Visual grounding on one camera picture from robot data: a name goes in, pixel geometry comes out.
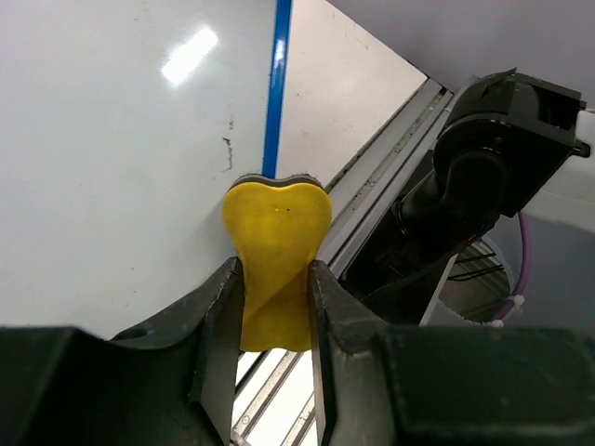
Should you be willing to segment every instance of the yellow foam piece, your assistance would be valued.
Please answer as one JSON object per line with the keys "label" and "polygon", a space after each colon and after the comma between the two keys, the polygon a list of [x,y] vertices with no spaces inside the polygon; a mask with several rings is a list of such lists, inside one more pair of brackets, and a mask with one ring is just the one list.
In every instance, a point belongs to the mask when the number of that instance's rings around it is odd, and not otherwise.
{"label": "yellow foam piece", "polygon": [[230,189],[222,215],[244,269],[241,349],[310,349],[308,265],[331,225],[328,195],[247,182]]}

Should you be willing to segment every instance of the wire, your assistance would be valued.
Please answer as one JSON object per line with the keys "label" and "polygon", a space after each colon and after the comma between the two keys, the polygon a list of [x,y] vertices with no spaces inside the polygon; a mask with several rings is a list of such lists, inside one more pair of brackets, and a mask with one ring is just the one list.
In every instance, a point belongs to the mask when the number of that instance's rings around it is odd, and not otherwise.
{"label": "wire", "polygon": [[478,277],[485,276],[486,274],[492,274],[494,272],[501,271],[502,269],[504,269],[502,265],[494,265],[489,268],[455,274],[454,276],[450,276],[448,280],[451,282],[466,282],[472,279],[477,279]]}
{"label": "wire", "polygon": [[434,268],[441,265],[445,260],[448,260],[450,257],[463,251],[467,246],[470,246],[471,244],[474,244],[475,242],[477,242],[482,237],[482,235],[485,234],[485,232],[487,230],[489,230],[489,227],[484,228],[483,230],[480,230],[478,232],[478,234],[475,237],[473,237],[471,240],[469,240],[466,243],[463,243],[461,246],[458,246],[457,248],[452,249],[451,251],[442,255],[441,257],[438,258],[438,260],[435,260],[434,262],[427,265],[425,268],[420,269],[418,272],[415,272],[412,275],[405,277],[404,279],[400,279],[396,282],[388,283],[384,286],[381,286],[377,290],[373,291],[372,293],[370,293],[369,295],[364,297],[362,299],[362,302],[364,302],[367,298],[371,297],[372,295],[391,294],[391,293],[394,293],[394,292],[400,290],[404,286],[409,285],[410,283],[418,281],[419,279],[424,277],[426,274],[428,274],[430,271],[432,271]]}
{"label": "wire", "polygon": [[475,260],[482,260],[484,258],[490,258],[490,257],[494,257],[494,256],[496,256],[496,253],[481,254],[479,256],[473,256],[473,257],[465,257],[465,258],[461,258],[461,259],[457,260],[455,262],[455,265],[460,265],[461,263],[474,262]]}
{"label": "wire", "polygon": [[[511,296],[522,295],[527,283],[529,282],[529,276],[531,275],[531,232],[529,230],[529,222],[527,217],[522,212],[519,212],[519,226],[521,227],[521,244],[522,244],[522,261],[521,261],[521,273],[519,274],[519,280],[514,289],[512,290]],[[503,321],[515,307],[513,299],[508,299],[506,303],[499,309],[492,321]]]}

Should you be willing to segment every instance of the dark mark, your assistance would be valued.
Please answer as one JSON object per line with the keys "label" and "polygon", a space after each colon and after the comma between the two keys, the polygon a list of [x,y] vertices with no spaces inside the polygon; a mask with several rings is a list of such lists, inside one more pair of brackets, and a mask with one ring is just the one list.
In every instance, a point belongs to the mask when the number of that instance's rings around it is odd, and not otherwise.
{"label": "dark mark", "polygon": [[364,47],[365,47],[365,49],[370,49],[370,48],[368,48],[368,45],[366,45],[366,44],[365,44],[364,42],[362,42],[360,39],[355,39],[355,41],[356,41],[358,44],[360,44],[361,46],[364,46]]}
{"label": "dark mark", "polygon": [[231,139],[229,139],[229,138],[221,138],[221,139],[223,139],[223,142],[225,142],[225,145],[227,146],[227,162],[229,163],[228,168],[225,170],[222,170],[221,172],[227,172],[228,170],[233,169],[233,149],[231,148]]}

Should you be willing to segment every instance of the blue line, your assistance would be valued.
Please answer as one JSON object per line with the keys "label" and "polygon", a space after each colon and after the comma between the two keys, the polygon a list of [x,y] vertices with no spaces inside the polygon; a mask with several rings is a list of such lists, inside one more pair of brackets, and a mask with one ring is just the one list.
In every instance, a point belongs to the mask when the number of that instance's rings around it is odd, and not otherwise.
{"label": "blue line", "polygon": [[275,178],[277,171],[285,73],[287,71],[287,51],[289,49],[291,1],[277,0],[275,16],[269,80],[269,106],[264,131],[264,156],[262,157],[262,175],[269,178]]}

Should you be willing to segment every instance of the white surface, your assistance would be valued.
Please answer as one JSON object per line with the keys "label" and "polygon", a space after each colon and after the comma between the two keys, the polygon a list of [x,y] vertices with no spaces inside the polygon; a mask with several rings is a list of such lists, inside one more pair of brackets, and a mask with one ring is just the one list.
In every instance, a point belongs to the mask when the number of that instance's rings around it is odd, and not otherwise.
{"label": "white surface", "polygon": [[576,137],[591,145],[587,159],[571,156],[524,208],[554,223],[595,232],[595,114],[581,111]]}
{"label": "white surface", "polygon": [[277,367],[285,353],[286,350],[280,348],[271,350],[265,360],[256,369],[255,373],[240,394],[236,396],[231,415],[232,426],[238,422],[242,413],[248,408],[254,397],[258,394],[260,388],[264,386],[264,383],[267,382],[267,379],[269,379],[272,371],[275,370],[275,367]]}
{"label": "white surface", "polygon": [[453,269],[453,266],[455,265],[457,257],[458,256],[450,257],[450,259],[446,263],[446,266],[444,267],[443,275],[440,277],[440,280],[436,284],[436,289],[434,290],[434,294],[431,296],[430,302],[428,303],[428,307],[426,308],[426,311],[424,312],[424,315],[422,316],[421,321],[419,321],[419,326],[436,324],[437,323],[436,320],[440,319],[440,318],[437,318],[436,315],[442,314],[444,308],[446,308],[446,310],[447,310],[448,317],[450,317],[452,314],[455,317],[462,319],[462,318],[460,318],[460,316],[458,316],[456,313],[454,313],[454,311],[452,311],[450,308],[448,308],[443,303],[442,300],[440,300],[440,294],[443,291],[444,284],[448,280],[450,271]]}
{"label": "white surface", "polygon": [[250,351],[245,352],[242,358],[238,361],[238,368],[235,373],[235,385],[237,386],[240,381],[244,378],[245,374],[248,373],[250,368],[258,360],[262,353],[252,353]]}
{"label": "white surface", "polygon": [[324,0],[294,2],[277,177],[327,184],[426,76]]}
{"label": "white surface", "polygon": [[316,433],[316,422],[312,423],[310,429],[308,429],[308,433],[304,440],[299,443],[299,446],[318,446],[318,437]]}
{"label": "white surface", "polygon": [[232,255],[218,206],[261,167],[274,12],[2,2],[0,324],[112,336]]}
{"label": "white surface", "polygon": [[305,352],[247,437],[254,446],[278,446],[314,390],[312,355]]}

